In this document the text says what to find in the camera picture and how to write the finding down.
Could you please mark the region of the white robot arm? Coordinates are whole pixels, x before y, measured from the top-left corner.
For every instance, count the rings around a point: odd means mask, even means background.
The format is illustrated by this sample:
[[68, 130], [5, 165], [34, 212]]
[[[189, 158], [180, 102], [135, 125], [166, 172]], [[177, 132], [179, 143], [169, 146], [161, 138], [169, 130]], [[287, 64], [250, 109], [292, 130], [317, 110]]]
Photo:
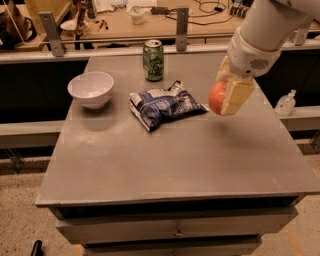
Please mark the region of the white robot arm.
[[320, 0], [254, 0], [235, 30], [227, 55], [209, 93], [209, 106], [222, 116], [236, 114], [254, 90], [254, 79], [266, 74], [295, 31], [303, 41], [320, 18]]

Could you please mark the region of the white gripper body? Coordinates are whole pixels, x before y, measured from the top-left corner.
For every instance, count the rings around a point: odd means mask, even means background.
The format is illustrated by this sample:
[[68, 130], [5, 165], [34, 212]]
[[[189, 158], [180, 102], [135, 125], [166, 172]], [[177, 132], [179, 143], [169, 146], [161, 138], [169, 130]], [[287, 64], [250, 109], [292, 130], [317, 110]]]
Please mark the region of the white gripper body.
[[280, 54], [280, 50], [265, 52], [251, 46], [237, 28], [228, 46], [228, 65], [233, 74], [259, 77], [271, 69]]

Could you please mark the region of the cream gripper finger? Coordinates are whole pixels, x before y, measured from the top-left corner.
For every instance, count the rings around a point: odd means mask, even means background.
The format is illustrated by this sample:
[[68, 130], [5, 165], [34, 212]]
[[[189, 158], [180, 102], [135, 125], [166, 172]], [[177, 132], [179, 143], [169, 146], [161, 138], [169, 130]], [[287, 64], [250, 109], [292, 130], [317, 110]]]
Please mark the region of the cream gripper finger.
[[215, 81], [221, 82], [221, 81], [227, 81], [231, 75], [230, 68], [229, 68], [229, 61], [228, 57], [225, 56], [221, 62], [221, 65], [219, 67], [219, 70], [217, 72]]
[[226, 83], [225, 99], [222, 103], [221, 114], [230, 116], [236, 114], [253, 93], [253, 80], [232, 80]]

